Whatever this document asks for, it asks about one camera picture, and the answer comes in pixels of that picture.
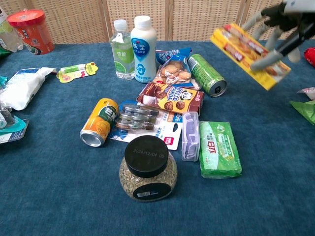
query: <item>blue label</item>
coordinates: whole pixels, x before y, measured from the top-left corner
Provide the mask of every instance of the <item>blue label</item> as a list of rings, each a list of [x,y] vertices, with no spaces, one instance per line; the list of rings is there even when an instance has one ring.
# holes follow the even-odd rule
[[[24,73],[31,73],[31,74],[35,74],[37,71],[39,70],[39,68],[34,68],[34,69],[24,69],[24,70],[19,70],[16,74],[24,74]]]
[[[147,41],[140,38],[133,38],[131,40],[134,54],[139,61],[142,61],[150,51],[150,46]]]

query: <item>snack box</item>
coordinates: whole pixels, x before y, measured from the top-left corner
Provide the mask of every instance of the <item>snack box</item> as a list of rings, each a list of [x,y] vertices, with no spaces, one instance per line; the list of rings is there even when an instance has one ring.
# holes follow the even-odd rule
[[[211,41],[266,90],[271,89],[291,71],[282,61],[264,70],[252,71],[251,64],[268,54],[268,50],[235,23],[216,29]]]
[[[200,114],[203,98],[204,92],[151,82],[141,91],[137,101],[179,114],[184,112]]]

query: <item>snack bag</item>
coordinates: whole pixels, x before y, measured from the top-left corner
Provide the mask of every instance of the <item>snack bag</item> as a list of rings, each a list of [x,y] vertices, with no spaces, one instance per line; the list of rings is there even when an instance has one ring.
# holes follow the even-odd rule
[[[54,68],[30,68],[16,72],[5,84],[0,100],[6,107],[20,111],[28,105]]]
[[[157,71],[157,76],[153,82],[179,85],[183,87],[193,87],[190,82],[191,71],[187,64],[187,58],[182,55],[173,55],[164,65],[160,66]]]
[[[204,178],[240,176],[242,166],[229,122],[201,121],[200,169]]]
[[[170,60],[173,55],[180,54],[184,57],[189,57],[191,51],[191,48],[173,49],[170,51],[156,50],[156,59],[161,65],[163,65]]]

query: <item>plastic bottle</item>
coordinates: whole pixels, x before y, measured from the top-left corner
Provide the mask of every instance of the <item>plastic bottle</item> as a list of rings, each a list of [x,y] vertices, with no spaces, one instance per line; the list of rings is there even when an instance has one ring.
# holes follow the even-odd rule
[[[130,40],[127,32],[126,20],[114,21],[115,34],[110,39],[112,46],[116,75],[118,78],[132,80],[134,78],[134,58]]]
[[[6,18],[7,14],[0,7],[0,44],[3,48],[16,52],[23,49],[23,42]]]
[[[135,28],[131,31],[131,43],[134,53],[135,78],[141,83],[148,83],[156,76],[157,32],[151,26],[149,16],[134,18]]]

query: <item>bottle cap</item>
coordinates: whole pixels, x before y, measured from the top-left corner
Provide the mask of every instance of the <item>bottle cap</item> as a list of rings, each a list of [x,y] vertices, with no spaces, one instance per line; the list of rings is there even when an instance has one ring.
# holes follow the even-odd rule
[[[126,31],[127,30],[127,21],[126,20],[115,20],[114,28],[117,31]]]
[[[136,16],[134,26],[140,30],[151,27],[151,18],[149,16]]]

